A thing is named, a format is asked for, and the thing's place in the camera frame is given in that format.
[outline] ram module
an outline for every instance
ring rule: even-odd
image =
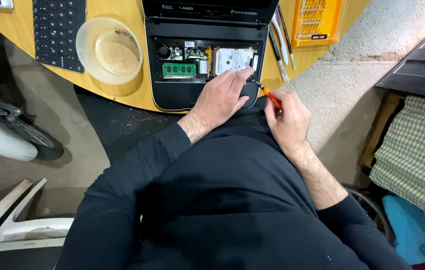
[[[196,64],[162,63],[162,76],[164,78],[194,78]]]

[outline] keyboard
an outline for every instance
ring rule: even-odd
[[[86,21],[86,0],[32,0],[36,60],[83,73],[76,33]]]

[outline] round wooden table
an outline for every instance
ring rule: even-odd
[[[341,34],[353,24],[361,14],[369,0],[347,1],[344,17],[341,21]],[[291,36],[294,20],[294,0],[281,0],[280,5],[284,20]],[[44,65],[59,76],[93,93],[105,98],[137,107],[141,109],[161,112],[155,106],[151,92],[149,76],[149,62],[146,53],[146,38],[144,33],[144,11],[141,0],[114,0],[114,1],[87,1],[86,19],[95,17],[111,17],[124,23],[136,35],[144,56],[142,71],[129,83],[123,85],[110,85],[102,83],[92,77],[86,70],[83,74],[61,69],[58,67]],[[0,32],[19,48],[35,57],[35,45],[33,34],[33,3],[32,0],[14,0],[14,8],[0,8]],[[306,46],[293,48],[296,70],[293,70],[291,61],[286,66],[290,79],[305,71],[318,58],[329,50],[331,45]],[[261,83],[270,88],[277,89],[284,84],[279,67],[274,57],[270,41],[266,48]]]

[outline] orange screwdriver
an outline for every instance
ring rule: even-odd
[[[269,92],[271,92],[271,90],[269,88],[265,88],[261,83],[258,83],[255,80],[252,80],[252,81],[255,82],[260,89],[262,89],[262,92],[264,93],[264,95],[267,95],[268,98],[276,105],[276,107],[278,109],[280,109],[281,111],[283,110],[283,108],[281,106],[281,101],[279,99],[277,99],[274,95],[271,95],[269,93]]]

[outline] checkered cloth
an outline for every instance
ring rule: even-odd
[[[425,211],[425,98],[406,98],[374,156],[371,180]]]

